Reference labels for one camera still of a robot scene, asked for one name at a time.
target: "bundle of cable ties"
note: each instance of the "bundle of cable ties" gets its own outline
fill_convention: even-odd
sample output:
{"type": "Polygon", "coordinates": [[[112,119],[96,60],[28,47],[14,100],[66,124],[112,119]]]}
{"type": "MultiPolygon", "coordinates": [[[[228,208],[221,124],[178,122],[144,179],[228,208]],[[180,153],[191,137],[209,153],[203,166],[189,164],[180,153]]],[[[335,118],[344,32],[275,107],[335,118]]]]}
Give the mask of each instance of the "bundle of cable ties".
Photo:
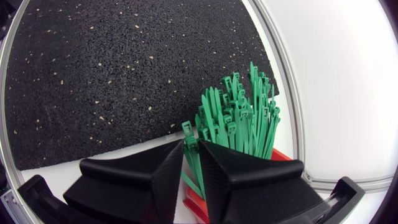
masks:
{"type": "MultiPolygon", "coordinates": [[[[248,77],[252,89],[251,98],[245,97],[237,72],[221,79],[226,93],[213,87],[206,89],[201,96],[202,105],[195,115],[198,139],[251,156],[270,159],[276,127],[280,121],[280,109],[275,106],[274,101],[274,86],[269,84],[265,73],[258,72],[252,62],[248,77]]],[[[181,173],[182,179],[206,200],[198,139],[194,137],[191,122],[182,123],[182,129],[185,134],[184,156],[197,184],[184,172],[181,173]]]]}

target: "rubber mat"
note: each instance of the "rubber mat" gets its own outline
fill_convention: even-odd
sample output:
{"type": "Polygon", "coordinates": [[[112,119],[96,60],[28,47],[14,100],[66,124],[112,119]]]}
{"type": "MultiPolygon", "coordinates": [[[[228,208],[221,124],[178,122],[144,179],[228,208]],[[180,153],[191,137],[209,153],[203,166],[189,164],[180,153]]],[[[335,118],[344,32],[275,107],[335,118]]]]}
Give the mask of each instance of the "rubber mat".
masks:
{"type": "Polygon", "coordinates": [[[221,88],[220,78],[241,72],[251,92],[250,61],[275,84],[238,0],[30,1],[6,77],[16,166],[50,166],[177,132],[193,122],[204,89],[221,88]]]}

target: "white surface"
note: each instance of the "white surface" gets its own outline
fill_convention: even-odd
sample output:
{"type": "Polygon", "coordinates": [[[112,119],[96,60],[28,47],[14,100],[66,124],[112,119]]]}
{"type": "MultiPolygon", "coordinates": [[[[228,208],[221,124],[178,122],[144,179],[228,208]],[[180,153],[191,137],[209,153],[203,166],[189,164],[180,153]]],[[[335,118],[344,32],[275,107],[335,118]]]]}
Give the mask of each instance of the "white surface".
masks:
{"type": "Polygon", "coordinates": [[[398,163],[398,47],[377,0],[262,0],[296,77],[314,178],[391,175],[398,163]]]}
{"type": "MultiPolygon", "coordinates": [[[[343,222],[344,224],[365,224],[369,223],[374,214],[379,209],[381,202],[384,200],[387,191],[365,194],[351,214],[343,222]]],[[[326,199],[328,194],[319,194],[321,198],[326,199]]]]}

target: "speckled black mat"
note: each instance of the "speckled black mat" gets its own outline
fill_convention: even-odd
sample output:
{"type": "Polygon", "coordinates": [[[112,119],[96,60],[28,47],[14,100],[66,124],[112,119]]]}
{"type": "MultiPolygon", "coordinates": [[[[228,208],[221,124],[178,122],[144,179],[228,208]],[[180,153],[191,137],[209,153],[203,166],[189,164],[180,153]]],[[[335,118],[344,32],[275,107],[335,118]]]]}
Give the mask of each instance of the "speckled black mat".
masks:
{"type": "Polygon", "coordinates": [[[30,1],[6,78],[16,166],[59,164],[179,131],[221,77],[241,72],[248,92],[251,60],[275,83],[239,0],[30,1]]]}

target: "white backdrop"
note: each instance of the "white backdrop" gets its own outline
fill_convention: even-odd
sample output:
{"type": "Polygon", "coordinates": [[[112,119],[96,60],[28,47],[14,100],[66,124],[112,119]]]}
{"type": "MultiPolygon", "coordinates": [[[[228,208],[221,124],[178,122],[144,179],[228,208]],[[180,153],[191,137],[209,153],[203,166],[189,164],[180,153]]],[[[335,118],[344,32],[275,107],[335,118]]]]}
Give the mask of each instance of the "white backdrop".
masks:
{"type": "Polygon", "coordinates": [[[398,46],[377,0],[262,0],[292,63],[314,178],[391,175],[398,46]]]}

